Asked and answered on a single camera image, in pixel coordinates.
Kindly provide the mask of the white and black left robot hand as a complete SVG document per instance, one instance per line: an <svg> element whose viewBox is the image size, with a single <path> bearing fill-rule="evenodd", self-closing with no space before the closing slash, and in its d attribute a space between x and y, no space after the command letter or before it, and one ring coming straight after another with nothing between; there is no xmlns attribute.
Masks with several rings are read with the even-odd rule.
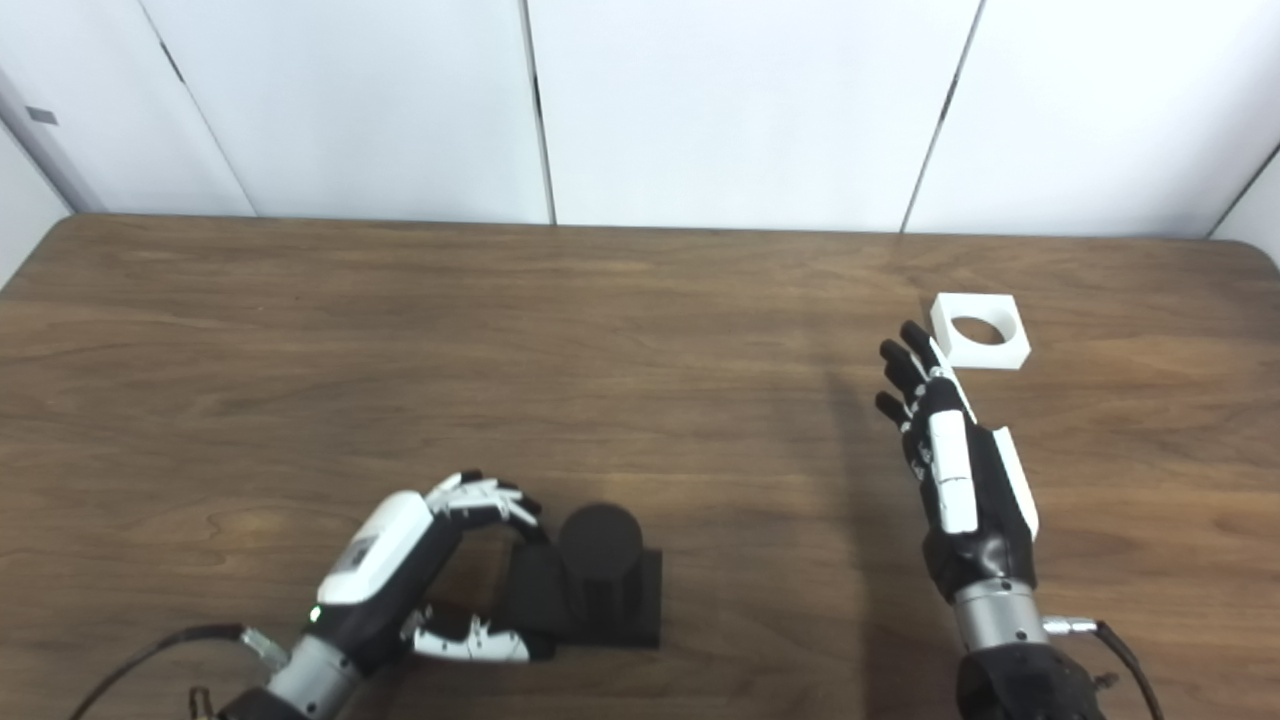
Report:
<svg viewBox="0 0 1280 720"><path fill-rule="evenodd" d="M371 676L407 653L458 662L531 664L556 644L479 615L433 607L425 594L468 530L507 525L529 544L549 538L540 505L479 470L458 471L428 492L384 498L317 589L305 634Z"/></svg>

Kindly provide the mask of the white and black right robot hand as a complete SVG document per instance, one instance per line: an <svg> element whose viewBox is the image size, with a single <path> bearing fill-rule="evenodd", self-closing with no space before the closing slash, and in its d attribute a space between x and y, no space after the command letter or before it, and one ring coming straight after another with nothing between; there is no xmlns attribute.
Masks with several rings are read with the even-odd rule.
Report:
<svg viewBox="0 0 1280 720"><path fill-rule="evenodd" d="M916 479L928 529L925 569L951 602L978 582L1038 585L1032 516L1020 492L1016 459L983 427L934 337L918 322L902 323L897 340L879 345L884 378L876 407L900 433Z"/></svg>

